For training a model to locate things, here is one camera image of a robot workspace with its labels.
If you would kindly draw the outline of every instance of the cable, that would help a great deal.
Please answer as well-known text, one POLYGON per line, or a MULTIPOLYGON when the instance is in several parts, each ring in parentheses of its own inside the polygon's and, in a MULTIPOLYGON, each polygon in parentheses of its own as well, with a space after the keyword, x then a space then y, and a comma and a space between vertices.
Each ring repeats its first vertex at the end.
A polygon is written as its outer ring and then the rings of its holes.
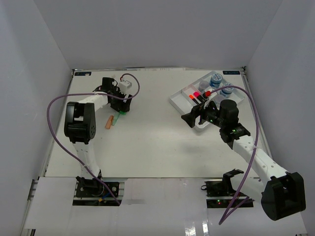
POLYGON ((234 207, 234 209, 232 209, 230 212, 228 212, 228 211, 231 209, 233 203, 235 202, 235 200, 236 200, 238 194, 240 193, 241 188, 243 187, 244 182, 245 182, 245 180, 246 180, 246 178, 247 178, 247 176, 248 176, 248 174, 249 174, 249 172, 250 172, 250 170, 251 170, 252 163, 253 163, 253 161, 254 161, 254 157, 255 157, 255 154, 256 154, 256 146, 257 146, 257 143, 258 143, 258 134, 259 134, 257 108, 256 108, 256 106, 255 106, 255 103, 254 103, 254 101, 253 101, 251 95, 250 95, 245 89, 243 89, 243 88, 241 88, 241 87, 238 87, 238 86, 234 86, 234 85, 233 85, 233 86, 232 86, 232 85, 229 85, 229 86, 224 86, 224 87, 221 87, 221 88, 217 88, 217 89, 213 90, 211 93, 217 92, 217 91, 219 91, 219 90, 221 90, 221 89, 224 89, 224 88, 235 88, 235 89, 239 89, 239 90, 243 91, 243 92, 247 95, 247 97, 249 98, 249 100, 250 100, 250 102, 251 102, 251 104, 252 104, 252 108, 253 108, 254 116, 255 116, 255 122, 256 122, 256 137, 255 137, 255 142, 254 142, 254 149, 253 149, 253 152, 252 152, 251 159, 250 159, 250 161, 249 161, 249 163, 248 163, 247 170, 246 170, 246 172, 245 172, 245 174, 244 174, 244 177, 243 177, 243 179, 242 179, 240 185, 238 186, 238 188, 237 188, 237 190, 236 190, 236 192, 235 192, 235 194, 234 194, 234 196, 233 196, 231 202, 229 203, 229 205, 228 205, 227 208, 225 209, 225 212, 224 212, 224 214, 223 214, 221 220, 219 221, 219 225, 221 225, 233 211, 235 211, 238 207, 240 207, 240 206, 241 206, 243 203, 245 203, 246 200, 247 200, 247 199, 244 199, 244 200, 241 201, 236 207, 234 207))
POLYGON ((105 96, 108 96, 108 97, 112 97, 112 98, 115 98, 115 99, 118 99, 118 100, 129 100, 129 99, 132 99, 134 98, 140 91, 140 83, 139 81, 137 80, 137 78, 129 73, 125 73, 121 76, 121 78, 125 75, 130 75, 131 77, 133 77, 135 79, 135 81, 137 82, 138 84, 138 91, 135 93, 135 95, 131 96, 131 97, 128 97, 128 98, 120 98, 120 97, 116 97, 116 96, 113 96, 113 95, 110 95, 110 94, 106 94, 104 92, 102 93, 71 93, 71 94, 64 94, 64 95, 60 95, 58 97, 55 97, 53 100, 51 100, 51 102, 48 104, 48 107, 47 107, 47 111, 46 111, 46 116, 47 116, 47 123, 48 123, 48 127, 49 127, 49 130, 50 130, 50 133, 51 135, 53 136, 54 140, 56 141, 56 143, 66 152, 68 153, 70 156, 72 156, 74 159, 76 159, 78 162, 80 162, 80 164, 82 166, 84 166, 84 168, 87 170, 87 172, 93 177, 95 178, 99 183, 101 183, 106 189, 107 191, 110 193, 110 195, 112 195, 112 197, 114 198, 114 200, 117 202, 118 205, 120 205, 120 202, 117 200, 117 198, 115 197, 115 195, 112 193, 112 191, 109 189, 109 187, 107 186, 107 184, 105 184, 102 180, 100 180, 99 178, 97 178, 92 172, 91 170, 85 165, 85 163, 83 161, 81 161, 76 155, 72 154, 64 145, 62 145, 62 143, 58 140, 54 130, 53 130, 53 127, 51 125, 51 122, 50 122, 50 108, 52 106, 52 104, 57 101, 58 99, 60 98, 63 98, 63 97, 70 97, 70 96, 85 96, 85 95, 95 95, 95 94, 99 94, 99 95, 105 95, 105 96))

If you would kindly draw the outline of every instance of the marker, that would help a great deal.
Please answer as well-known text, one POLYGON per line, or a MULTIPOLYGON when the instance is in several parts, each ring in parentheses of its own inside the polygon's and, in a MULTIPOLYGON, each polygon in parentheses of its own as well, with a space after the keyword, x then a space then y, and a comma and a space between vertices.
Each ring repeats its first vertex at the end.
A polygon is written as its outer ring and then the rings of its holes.
POLYGON ((194 101, 196 104, 199 104, 198 102, 197 102, 197 100, 192 96, 192 95, 189 95, 189 97, 192 99, 192 101, 194 101))
POLYGON ((198 92, 194 92, 193 95, 198 98, 198 100, 200 102, 205 102, 206 100, 198 93, 198 92))
POLYGON ((207 97, 209 97, 211 95, 211 92, 210 91, 206 91, 205 93, 203 93, 203 97, 204 98, 207 98, 207 97))

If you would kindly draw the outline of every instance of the tabletop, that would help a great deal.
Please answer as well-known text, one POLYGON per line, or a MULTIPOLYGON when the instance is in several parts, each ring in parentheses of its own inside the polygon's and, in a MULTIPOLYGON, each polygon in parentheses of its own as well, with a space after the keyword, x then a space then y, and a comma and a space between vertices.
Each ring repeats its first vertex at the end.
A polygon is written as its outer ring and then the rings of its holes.
MULTIPOLYGON (((169 96, 209 73, 211 70, 135 70, 127 71, 140 82, 140 93, 132 100, 130 111, 120 116, 116 125, 105 129, 110 106, 96 112, 96 136, 93 139, 96 161, 103 177, 185 177, 210 178, 234 168, 246 170, 247 163, 225 144, 219 129, 209 125, 197 132, 188 127, 169 102, 169 96)), ((120 78, 126 71, 92 71, 90 76, 73 76, 69 93, 91 92, 101 85, 102 77, 120 78)), ((241 75, 224 75, 233 85, 245 88, 241 75)), ((131 94, 137 84, 132 82, 131 94)), ((79 101, 86 96, 68 97, 79 101)), ((238 104, 240 123, 255 135, 255 121, 249 100, 238 104)), ((65 109, 58 126, 57 138, 76 153, 64 135, 65 109)), ((260 136, 258 146, 266 149, 260 136)), ((79 163, 54 143, 45 176, 75 177, 79 163)), ((254 171, 250 176, 257 176, 254 171)))

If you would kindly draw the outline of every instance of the gray wall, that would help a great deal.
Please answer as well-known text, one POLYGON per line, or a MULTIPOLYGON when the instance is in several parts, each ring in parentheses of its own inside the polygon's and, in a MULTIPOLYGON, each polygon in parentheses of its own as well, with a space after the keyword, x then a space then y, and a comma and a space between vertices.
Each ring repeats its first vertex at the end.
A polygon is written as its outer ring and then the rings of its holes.
MULTIPOLYGON (((0 1, 0 234, 17 236, 52 138, 46 107, 71 70, 33 0, 0 1)), ((52 109, 54 126, 60 104, 52 109)))
POLYGON ((302 213, 315 236, 315 2, 284 0, 248 65, 274 159, 305 182, 302 213))
POLYGON ((71 68, 247 65, 282 0, 35 0, 71 68))

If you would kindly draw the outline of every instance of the purple cable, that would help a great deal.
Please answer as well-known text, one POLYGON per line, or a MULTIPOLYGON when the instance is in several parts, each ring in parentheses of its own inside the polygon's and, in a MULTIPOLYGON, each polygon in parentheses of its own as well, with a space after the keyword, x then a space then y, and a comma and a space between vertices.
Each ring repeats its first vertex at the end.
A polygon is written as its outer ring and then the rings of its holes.
MULTIPOLYGON (((217 89, 213 90, 211 93, 217 92, 217 91, 219 91, 219 90, 221 90, 221 89, 224 89, 224 88, 235 88, 235 89, 239 89, 239 90, 243 91, 244 93, 246 93, 246 95, 248 96, 248 98, 249 98, 249 100, 250 100, 250 102, 251 102, 251 104, 252 104, 252 108, 253 108, 253 110, 254 110, 254 115, 255 115, 255 122, 256 122, 256 138, 255 138, 254 146, 257 146, 257 143, 258 143, 258 134, 259 134, 259 128, 258 128, 258 114, 257 114, 257 108, 256 108, 256 106, 255 106, 255 103, 254 103, 254 101, 253 101, 251 95, 250 95, 245 89, 243 89, 243 88, 241 88, 241 87, 238 87, 238 86, 224 86, 224 87, 217 88, 217 89)), ((252 167, 252 163, 253 163, 253 161, 254 161, 255 154, 256 154, 256 148, 253 149, 252 156, 251 156, 250 162, 248 163, 248 167, 247 167, 247 170, 246 170, 246 172, 245 172, 245 174, 244 174, 244 177, 243 177, 243 179, 242 179, 240 185, 238 186, 238 188, 237 188, 237 190, 236 190, 236 192, 235 192, 235 194, 234 194, 232 200, 230 201, 229 205, 228 205, 227 208, 225 209, 225 212, 224 212, 224 214, 223 214, 221 220, 219 221, 219 225, 221 225, 233 211, 235 211, 238 207, 240 207, 244 202, 246 202, 246 201, 248 200, 248 198, 245 198, 245 199, 244 199, 243 201, 241 201, 233 210, 231 210, 231 212, 228 212, 228 211, 231 209, 233 203, 235 202, 235 200, 236 200, 238 194, 240 193, 241 188, 243 187, 244 182, 245 182, 245 180, 246 180, 246 178, 247 178, 247 176, 248 176, 248 174, 249 174, 249 172, 250 172, 250 170, 251 170, 251 167, 252 167)))
POLYGON ((97 178, 91 171, 90 169, 85 166, 85 163, 83 161, 81 161, 76 155, 72 154, 64 145, 61 144, 61 142, 58 140, 53 128, 52 128, 52 125, 51 125, 51 122, 50 122, 50 107, 52 106, 52 104, 60 99, 60 98, 63 98, 63 97, 69 97, 69 96, 81 96, 81 95, 95 95, 95 94, 99 94, 99 95, 104 95, 104 96, 108 96, 108 97, 112 97, 112 98, 116 98, 118 100, 129 100, 129 99, 132 99, 134 98, 140 91, 140 83, 139 81, 137 80, 137 78, 129 73, 126 73, 126 74, 123 74, 121 76, 121 78, 125 75, 130 75, 131 77, 133 77, 137 84, 138 84, 138 91, 136 92, 135 95, 131 96, 131 97, 128 97, 128 98, 120 98, 120 97, 116 97, 116 96, 113 96, 113 95, 110 95, 110 94, 106 94, 106 93, 72 93, 72 94, 65 94, 65 95, 61 95, 61 96, 58 96, 58 97, 55 97, 49 104, 48 104, 48 107, 47 107, 47 123, 48 123, 48 127, 49 127, 49 130, 50 130, 50 133, 51 135, 53 136, 54 140, 56 141, 56 143, 66 152, 68 153, 70 156, 72 156, 74 159, 76 159, 78 162, 80 162, 81 165, 84 166, 84 168, 87 170, 87 172, 89 172, 89 174, 95 178, 98 182, 100 182, 106 189, 107 191, 110 193, 110 195, 112 195, 112 197, 114 198, 114 200, 117 202, 118 205, 120 205, 120 202, 118 201, 118 199, 115 197, 115 195, 113 194, 113 192, 110 190, 110 188, 107 186, 106 183, 104 183, 102 180, 100 180, 99 178, 97 178))

